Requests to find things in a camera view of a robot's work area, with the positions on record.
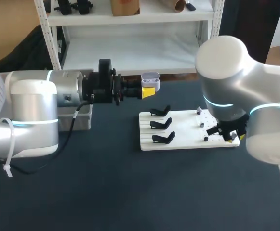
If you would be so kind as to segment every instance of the shelf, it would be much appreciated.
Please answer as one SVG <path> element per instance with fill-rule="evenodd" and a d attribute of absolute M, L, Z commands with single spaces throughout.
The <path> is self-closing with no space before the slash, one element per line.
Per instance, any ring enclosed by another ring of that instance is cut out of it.
<path fill-rule="evenodd" d="M 68 46 L 64 70 L 98 70 L 99 59 L 111 59 L 112 67 L 122 75 L 195 72 L 196 36 L 112 36 L 73 38 Z"/>
<path fill-rule="evenodd" d="M 210 0 L 193 0 L 196 10 L 185 9 L 180 13 L 173 12 L 158 0 L 140 0 L 139 15 L 122 17 L 112 16 L 110 0 L 93 0 L 92 3 L 92 12 L 87 15 L 73 10 L 71 15 L 63 16 L 59 11 L 52 11 L 48 17 L 50 26 L 188 22 L 211 20 L 214 15 Z"/>

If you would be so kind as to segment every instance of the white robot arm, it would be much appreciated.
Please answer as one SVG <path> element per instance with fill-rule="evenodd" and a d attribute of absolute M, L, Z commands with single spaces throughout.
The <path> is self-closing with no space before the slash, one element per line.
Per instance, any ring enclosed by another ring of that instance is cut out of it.
<path fill-rule="evenodd" d="M 225 141 L 229 132 L 246 134 L 250 155 L 280 169 L 280 66 L 252 59 L 242 41 L 220 36 L 204 43 L 196 57 L 209 112 Z"/>
<path fill-rule="evenodd" d="M 9 123 L 0 121 L 1 160 L 54 153 L 58 107 L 78 107 L 74 121 L 85 104 L 115 101 L 119 105 L 123 97 L 155 94 L 155 88 L 142 87 L 141 81 L 124 81 L 116 75 L 109 59 L 100 60 L 99 72 L 88 76 L 80 71 L 14 71 L 6 77 L 5 88 L 12 117 L 6 119 Z"/>

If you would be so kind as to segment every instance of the cardboard tube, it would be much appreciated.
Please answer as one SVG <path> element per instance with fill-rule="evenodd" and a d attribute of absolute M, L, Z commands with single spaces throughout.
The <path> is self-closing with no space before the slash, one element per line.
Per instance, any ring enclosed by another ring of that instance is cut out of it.
<path fill-rule="evenodd" d="M 186 7 L 185 0 L 160 0 L 163 4 L 173 9 L 175 12 L 181 12 Z"/>

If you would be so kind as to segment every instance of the dark table surface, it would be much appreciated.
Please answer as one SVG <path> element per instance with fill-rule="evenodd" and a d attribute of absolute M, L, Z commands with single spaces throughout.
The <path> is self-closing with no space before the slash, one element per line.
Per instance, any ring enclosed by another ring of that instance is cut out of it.
<path fill-rule="evenodd" d="M 92 129 L 74 132 L 36 175 L 8 178 L 0 166 L 0 230 L 279 231 L 278 168 L 250 157 L 244 142 L 140 150 L 139 112 L 167 104 L 205 108 L 199 82 L 165 82 L 155 97 L 119 107 L 94 105 Z M 46 158 L 13 162 L 30 169 Z"/>

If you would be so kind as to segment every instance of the white board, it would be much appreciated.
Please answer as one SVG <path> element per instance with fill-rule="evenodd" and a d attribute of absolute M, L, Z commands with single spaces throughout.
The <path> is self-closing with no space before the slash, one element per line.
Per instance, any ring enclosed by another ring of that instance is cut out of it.
<path fill-rule="evenodd" d="M 172 123 L 166 130 L 151 129 L 151 121 L 165 123 L 170 117 Z M 170 111 L 165 117 L 151 116 L 150 112 L 141 112 L 139 124 L 141 150 L 143 151 L 237 147 L 240 144 L 238 137 L 229 143 L 219 135 L 211 135 L 208 141 L 204 141 L 204 137 L 208 136 L 206 130 L 217 125 L 216 119 L 208 110 L 203 110 L 200 115 L 197 114 L 197 110 Z M 175 137 L 170 144 L 153 143 L 153 135 L 168 137 L 172 131 L 175 131 Z"/>

